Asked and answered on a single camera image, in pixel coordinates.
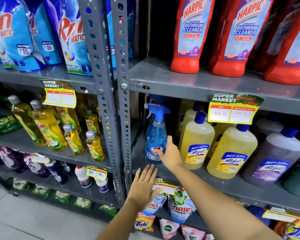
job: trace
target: gray bottle cap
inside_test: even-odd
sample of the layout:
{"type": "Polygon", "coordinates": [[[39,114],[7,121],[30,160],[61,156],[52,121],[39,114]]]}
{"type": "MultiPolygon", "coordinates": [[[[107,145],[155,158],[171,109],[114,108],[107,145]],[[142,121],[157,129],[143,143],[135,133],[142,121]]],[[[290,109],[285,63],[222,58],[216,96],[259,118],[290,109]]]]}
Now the gray bottle cap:
{"type": "Polygon", "coordinates": [[[86,136],[87,136],[87,138],[88,138],[89,140],[93,140],[93,139],[96,137],[96,135],[94,134],[94,131],[93,131],[93,130],[88,130],[88,131],[86,132],[86,136]]]}
{"type": "Polygon", "coordinates": [[[10,103],[12,104],[18,104],[20,103],[20,99],[16,96],[16,95],[11,95],[8,97],[8,100],[10,101],[10,103]]]}
{"type": "Polygon", "coordinates": [[[33,109],[40,109],[42,107],[42,103],[39,100],[32,100],[30,104],[33,109]]]}
{"type": "Polygon", "coordinates": [[[86,114],[87,115],[92,115],[92,109],[90,109],[90,108],[86,109],[86,114]]]}
{"type": "Polygon", "coordinates": [[[63,126],[63,129],[65,132],[72,132],[73,128],[72,128],[72,125],[69,123],[69,124],[65,124],[63,126]]]}

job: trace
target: blue spray bottle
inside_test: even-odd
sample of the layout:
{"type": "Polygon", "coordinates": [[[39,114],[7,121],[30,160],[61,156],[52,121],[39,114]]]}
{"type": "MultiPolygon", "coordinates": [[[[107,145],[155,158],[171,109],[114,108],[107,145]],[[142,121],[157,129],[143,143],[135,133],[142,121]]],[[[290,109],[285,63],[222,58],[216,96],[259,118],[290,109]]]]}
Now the blue spray bottle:
{"type": "Polygon", "coordinates": [[[155,114],[151,127],[151,138],[145,145],[144,156],[149,162],[159,164],[161,163],[160,157],[158,154],[152,153],[152,150],[160,149],[163,152],[166,151],[167,131],[164,122],[164,114],[169,114],[171,111],[165,105],[160,104],[146,103],[144,104],[144,107],[155,114]]]}
{"type": "MultiPolygon", "coordinates": [[[[149,97],[150,97],[150,103],[154,103],[154,104],[163,104],[164,101],[168,100],[166,96],[155,95],[155,94],[149,94],[149,97]]],[[[145,138],[146,140],[149,140],[151,138],[151,128],[152,128],[153,121],[155,120],[155,114],[150,111],[147,119],[149,120],[149,126],[145,133],[145,138]]]]}

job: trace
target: person's right hand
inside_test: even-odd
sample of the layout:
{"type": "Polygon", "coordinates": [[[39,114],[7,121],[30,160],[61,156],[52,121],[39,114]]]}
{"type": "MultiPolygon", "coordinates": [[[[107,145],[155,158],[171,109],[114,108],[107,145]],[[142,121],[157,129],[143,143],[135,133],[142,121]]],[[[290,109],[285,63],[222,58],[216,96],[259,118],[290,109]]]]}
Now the person's right hand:
{"type": "Polygon", "coordinates": [[[183,167],[178,147],[172,143],[172,136],[168,136],[165,153],[159,149],[152,149],[152,152],[159,155],[164,166],[173,174],[176,169],[183,167]]]}

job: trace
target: tiled floor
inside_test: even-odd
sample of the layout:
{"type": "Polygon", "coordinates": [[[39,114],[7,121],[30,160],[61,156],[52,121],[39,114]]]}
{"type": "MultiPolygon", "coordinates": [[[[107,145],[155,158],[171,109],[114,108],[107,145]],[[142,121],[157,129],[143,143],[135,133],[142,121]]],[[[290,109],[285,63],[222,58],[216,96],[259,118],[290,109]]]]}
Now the tiled floor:
{"type": "MultiPolygon", "coordinates": [[[[94,240],[106,223],[0,188],[0,240],[94,240]]],[[[144,233],[129,240],[157,240],[144,233]]]]}

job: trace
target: perforated metal upright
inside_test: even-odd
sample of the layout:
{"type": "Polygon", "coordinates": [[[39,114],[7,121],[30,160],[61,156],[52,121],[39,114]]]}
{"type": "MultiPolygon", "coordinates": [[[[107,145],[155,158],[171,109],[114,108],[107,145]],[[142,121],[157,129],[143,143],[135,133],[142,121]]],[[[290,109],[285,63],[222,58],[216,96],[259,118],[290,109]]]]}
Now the perforated metal upright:
{"type": "Polygon", "coordinates": [[[111,73],[111,57],[106,45],[110,46],[107,19],[102,13],[101,0],[78,0],[85,33],[92,74],[102,117],[104,138],[108,149],[111,166],[114,169],[116,195],[122,207],[126,199],[123,161],[120,147],[120,118],[116,106],[116,82],[111,73]]]}
{"type": "Polygon", "coordinates": [[[120,104],[122,155],[128,193],[132,184],[132,170],[129,80],[127,80],[129,72],[127,0],[111,0],[111,13],[120,104]]]}

